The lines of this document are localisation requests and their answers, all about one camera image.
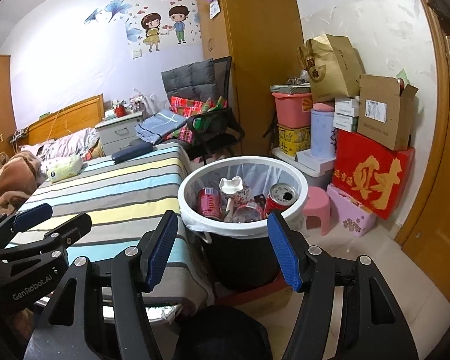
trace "blue flower decal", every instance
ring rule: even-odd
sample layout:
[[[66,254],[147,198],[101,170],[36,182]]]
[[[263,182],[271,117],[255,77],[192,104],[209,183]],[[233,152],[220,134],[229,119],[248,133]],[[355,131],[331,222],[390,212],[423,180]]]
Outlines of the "blue flower decal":
[[[85,24],[90,23],[92,20],[98,21],[97,20],[97,15],[101,12],[102,10],[100,9],[96,9],[94,10],[89,17],[87,17],[84,21]]]
[[[127,31],[127,39],[131,42],[137,42],[138,35],[143,32],[139,28],[132,27],[132,23],[125,23],[125,30]]]
[[[115,16],[117,13],[127,13],[127,9],[130,8],[132,8],[132,6],[130,4],[124,4],[123,0],[110,1],[110,4],[105,7],[105,10],[107,12],[112,13],[112,17],[108,22],[110,23],[113,19],[113,16]]]

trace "green pants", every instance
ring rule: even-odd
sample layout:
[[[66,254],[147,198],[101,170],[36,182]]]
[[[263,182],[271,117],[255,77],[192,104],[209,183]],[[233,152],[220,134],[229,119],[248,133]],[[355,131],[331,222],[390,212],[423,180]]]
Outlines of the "green pants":
[[[175,31],[179,42],[185,42],[185,31]]]

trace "pink plastic bucket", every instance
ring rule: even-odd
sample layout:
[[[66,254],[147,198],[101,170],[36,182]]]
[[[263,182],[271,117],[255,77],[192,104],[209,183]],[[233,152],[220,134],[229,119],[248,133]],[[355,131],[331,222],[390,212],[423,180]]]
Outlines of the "pink plastic bucket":
[[[277,107],[278,123],[289,128],[310,126],[311,93],[272,93]]]

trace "yellow stripe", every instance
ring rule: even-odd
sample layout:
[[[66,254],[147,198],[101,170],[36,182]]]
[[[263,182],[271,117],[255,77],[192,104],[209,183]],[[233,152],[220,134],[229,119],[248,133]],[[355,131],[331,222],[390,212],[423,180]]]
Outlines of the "yellow stripe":
[[[68,188],[68,187],[74,187],[76,185],[93,183],[94,181],[111,179],[113,177],[126,175],[129,173],[137,173],[137,172],[142,172],[144,170],[161,168],[161,167],[166,167],[169,165],[178,165],[178,166],[180,166],[182,171],[184,171],[183,164],[179,158],[168,158],[166,160],[160,160],[160,161],[155,161],[155,162],[150,162],[150,163],[143,163],[141,165],[129,166],[128,168],[115,169],[115,170],[111,170],[111,171],[108,171],[105,173],[99,173],[97,175],[91,175],[91,176],[84,177],[84,178],[77,178],[75,180],[70,180],[70,181],[67,181],[64,183],[60,183],[60,184],[52,184],[52,185],[49,185],[48,187],[37,189],[34,193],[34,196],[41,195],[42,193],[45,193],[45,192],[60,191],[60,190],[64,190],[65,188]]]
[[[177,198],[166,198],[157,202],[138,203],[130,206],[109,208],[107,210],[91,211],[87,212],[87,214],[90,215],[91,222],[96,226],[110,222],[121,222],[163,215],[166,210],[173,210],[177,214],[180,214],[179,200]],[[75,216],[76,214],[56,216],[35,226],[32,230],[51,230]]]

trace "drawer handle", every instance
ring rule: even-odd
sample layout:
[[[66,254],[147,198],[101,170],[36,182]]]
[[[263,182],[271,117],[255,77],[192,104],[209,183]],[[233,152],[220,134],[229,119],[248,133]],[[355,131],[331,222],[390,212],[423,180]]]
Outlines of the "drawer handle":
[[[123,137],[124,135],[128,135],[128,128],[122,128],[120,130],[115,131],[116,135],[120,135],[120,137]]]

